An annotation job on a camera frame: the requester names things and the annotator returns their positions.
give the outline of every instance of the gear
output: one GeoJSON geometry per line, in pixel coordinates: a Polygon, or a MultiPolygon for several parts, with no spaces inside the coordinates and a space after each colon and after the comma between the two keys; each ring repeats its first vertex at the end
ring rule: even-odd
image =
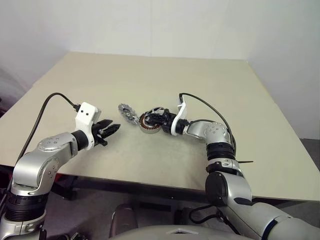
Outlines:
{"type": "Polygon", "coordinates": [[[145,114],[142,114],[139,119],[139,127],[146,134],[155,134],[160,130],[160,125],[148,125],[145,122],[145,114]]]}
{"type": "Polygon", "coordinates": [[[135,110],[133,110],[129,105],[120,104],[118,106],[118,110],[128,123],[133,125],[137,125],[139,123],[139,118],[135,110]]]}

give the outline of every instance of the beige tabletop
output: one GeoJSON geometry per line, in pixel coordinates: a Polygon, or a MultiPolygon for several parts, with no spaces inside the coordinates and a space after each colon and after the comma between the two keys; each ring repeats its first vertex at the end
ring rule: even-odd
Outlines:
{"type": "MultiPolygon", "coordinates": [[[[71,52],[39,79],[0,118],[0,164],[13,166],[45,98],[64,93],[75,103],[102,110],[100,119],[121,124],[108,146],[82,150],[59,172],[69,175],[204,190],[206,146],[163,131],[145,134],[127,123],[118,105],[138,115],[154,107],[177,113],[180,92],[197,95],[227,119],[241,164],[255,197],[320,200],[320,173],[294,130],[243,60],[123,56],[71,52]]],[[[187,119],[219,117],[185,97],[187,119]]],[[[48,104],[28,148],[43,138],[73,132],[76,112],[59,96],[48,104]]]]}

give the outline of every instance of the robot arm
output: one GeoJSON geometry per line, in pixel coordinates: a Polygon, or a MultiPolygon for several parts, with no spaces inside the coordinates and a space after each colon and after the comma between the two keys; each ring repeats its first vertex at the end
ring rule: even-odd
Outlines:
{"type": "Polygon", "coordinates": [[[115,133],[120,124],[112,120],[97,122],[101,111],[84,102],[75,118],[76,128],[40,141],[26,153],[13,170],[12,184],[1,217],[0,240],[46,239],[42,226],[46,216],[48,194],[57,171],[82,149],[108,143],[104,139],[115,133]]]}
{"type": "Polygon", "coordinates": [[[160,113],[146,112],[140,123],[148,128],[158,125],[173,136],[186,134],[205,141],[208,160],[205,182],[207,199],[218,208],[219,215],[237,234],[255,240],[319,238],[319,228],[293,218],[272,205],[252,202],[250,186],[236,161],[234,145],[224,124],[209,120],[188,122],[182,119],[186,117],[183,98],[178,108],[178,114],[164,108],[161,108],[164,111],[160,113]]]}

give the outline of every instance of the white wall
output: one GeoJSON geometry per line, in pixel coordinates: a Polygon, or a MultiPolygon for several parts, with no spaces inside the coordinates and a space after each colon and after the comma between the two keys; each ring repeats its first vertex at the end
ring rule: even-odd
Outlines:
{"type": "Polygon", "coordinates": [[[320,138],[319,0],[0,0],[0,96],[67,51],[246,59],[301,138],[320,138]]]}

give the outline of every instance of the gray floor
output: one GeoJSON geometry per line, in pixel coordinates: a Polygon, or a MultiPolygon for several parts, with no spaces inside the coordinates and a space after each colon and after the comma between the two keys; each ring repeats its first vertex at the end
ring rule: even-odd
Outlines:
{"type": "MultiPolygon", "coordinates": [[[[315,164],[320,166],[320,141],[301,140],[315,164]]],[[[151,225],[170,225],[173,223],[173,213],[139,208],[137,202],[150,202],[171,205],[173,209],[185,207],[195,208],[203,203],[176,201],[157,197],[143,197],[125,193],[79,189],[77,198],[73,201],[62,199],[50,193],[47,204],[47,217],[44,228],[49,239],[54,240],[56,235],[81,232],[91,240],[108,239],[114,209],[122,203],[132,203],[139,227],[151,225]]],[[[300,218],[313,226],[320,227],[319,202],[286,202],[277,206],[288,214],[300,218]]],[[[214,208],[203,211],[202,216],[215,213],[214,208]]],[[[203,224],[205,227],[230,231],[231,229],[216,219],[210,219],[203,224]]]]}

